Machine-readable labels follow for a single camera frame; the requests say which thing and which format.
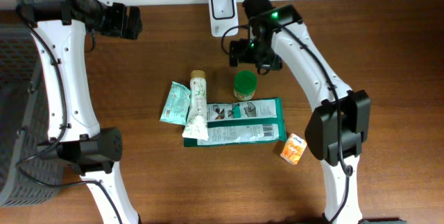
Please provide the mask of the light green wipes packet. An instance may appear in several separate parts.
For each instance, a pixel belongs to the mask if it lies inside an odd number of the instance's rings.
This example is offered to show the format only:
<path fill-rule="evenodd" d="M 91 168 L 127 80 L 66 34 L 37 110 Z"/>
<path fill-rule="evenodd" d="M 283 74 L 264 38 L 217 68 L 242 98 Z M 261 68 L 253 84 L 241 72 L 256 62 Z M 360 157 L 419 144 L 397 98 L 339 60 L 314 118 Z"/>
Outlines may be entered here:
<path fill-rule="evenodd" d="M 160 121 L 184 126 L 190 106 L 191 91 L 184 85 L 172 82 Z"/>

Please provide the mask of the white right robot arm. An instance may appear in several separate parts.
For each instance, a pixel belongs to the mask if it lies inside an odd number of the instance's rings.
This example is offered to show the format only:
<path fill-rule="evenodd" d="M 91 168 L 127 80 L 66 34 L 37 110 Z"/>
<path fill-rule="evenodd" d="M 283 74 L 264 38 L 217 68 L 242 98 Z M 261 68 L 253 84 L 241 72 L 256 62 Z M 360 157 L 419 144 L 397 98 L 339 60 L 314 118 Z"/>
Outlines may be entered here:
<path fill-rule="evenodd" d="M 242 6 L 248 37 L 230 43 L 230 66 L 254 64 L 265 74 L 288 66 L 312 110 L 305 141 L 323 170 L 323 218 L 327 223 L 363 223 L 357 168 L 368 137 L 369 95 L 353 91 L 333 71 L 294 6 L 275 7 L 270 0 L 244 0 Z"/>

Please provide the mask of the green lid jar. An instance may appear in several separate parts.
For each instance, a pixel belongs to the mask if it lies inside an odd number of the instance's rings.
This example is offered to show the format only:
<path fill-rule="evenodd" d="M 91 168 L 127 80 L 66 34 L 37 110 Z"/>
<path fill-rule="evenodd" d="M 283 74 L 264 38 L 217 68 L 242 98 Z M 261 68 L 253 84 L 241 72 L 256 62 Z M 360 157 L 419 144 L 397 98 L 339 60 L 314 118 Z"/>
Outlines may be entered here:
<path fill-rule="evenodd" d="M 240 71 L 234 77 L 234 96 L 240 101 L 253 98 L 257 88 L 257 77 L 251 71 Z"/>

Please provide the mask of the orange tissue pack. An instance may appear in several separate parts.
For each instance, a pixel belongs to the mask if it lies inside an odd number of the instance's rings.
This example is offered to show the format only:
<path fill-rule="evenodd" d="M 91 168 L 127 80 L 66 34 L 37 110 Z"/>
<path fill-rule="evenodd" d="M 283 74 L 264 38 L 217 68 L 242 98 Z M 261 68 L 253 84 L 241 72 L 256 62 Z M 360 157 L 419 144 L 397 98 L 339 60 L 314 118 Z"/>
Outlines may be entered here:
<path fill-rule="evenodd" d="M 291 133 L 285 142 L 280 157 L 292 165 L 296 165 L 307 147 L 307 142 L 298 135 Z"/>

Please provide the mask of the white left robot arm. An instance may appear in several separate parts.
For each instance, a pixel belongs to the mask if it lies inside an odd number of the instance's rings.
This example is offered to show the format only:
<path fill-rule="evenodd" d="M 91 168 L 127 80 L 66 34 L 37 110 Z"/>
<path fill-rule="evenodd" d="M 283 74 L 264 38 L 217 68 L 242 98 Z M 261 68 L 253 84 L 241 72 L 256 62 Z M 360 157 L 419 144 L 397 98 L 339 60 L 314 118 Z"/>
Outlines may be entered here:
<path fill-rule="evenodd" d="M 70 166 L 104 223 L 139 223 L 121 176 L 121 133 L 100 126 L 85 66 L 86 35 L 136 40 L 139 8 L 115 0 L 17 0 L 16 11 L 39 52 L 49 106 L 48 139 L 37 157 Z"/>

